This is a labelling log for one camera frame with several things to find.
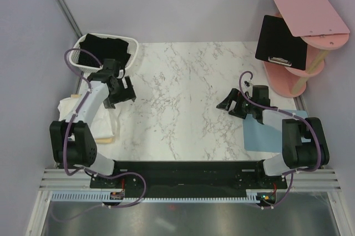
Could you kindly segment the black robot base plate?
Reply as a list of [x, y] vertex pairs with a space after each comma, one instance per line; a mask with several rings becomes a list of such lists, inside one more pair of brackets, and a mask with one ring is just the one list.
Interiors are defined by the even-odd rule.
[[287, 189], [280, 176], [268, 177], [256, 161], [116, 161], [117, 179], [95, 177], [90, 187], [119, 189], [129, 195], [244, 195], [250, 190]]

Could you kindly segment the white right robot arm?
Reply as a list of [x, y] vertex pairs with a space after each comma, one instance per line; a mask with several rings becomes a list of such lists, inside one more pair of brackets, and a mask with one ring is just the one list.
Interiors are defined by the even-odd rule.
[[233, 88], [216, 106], [229, 115], [246, 119], [251, 116], [261, 125], [281, 133], [281, 153], [263, 160], [254, 174], [255, 184], [267, 188], [274, 176], [300, 171], [314, 171], [327, 165], [330, 154], [321, 120], [302, 118], [271, 106], [268, 86], [251, 86], [246, 92]]

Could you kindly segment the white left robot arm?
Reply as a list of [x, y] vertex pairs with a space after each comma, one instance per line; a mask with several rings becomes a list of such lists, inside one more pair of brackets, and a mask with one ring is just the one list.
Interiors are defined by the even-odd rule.
[[90, 127], [100, 106], [114, 109], [115, 105], [135, 101], [136, 94], [125, 69], [114, 59], [106, 59], [102, 69], [91, 73], [86, 80], [88, 90], [64, 120], [54, 121], [49, 127], [54, 160], [63, 165], [67, 175], [74, 172], [69, 166], [87, 169], [102, 175], [110, 188], [121, 183], [121, 173], [114, 169], [115, 162], [101, 155]]

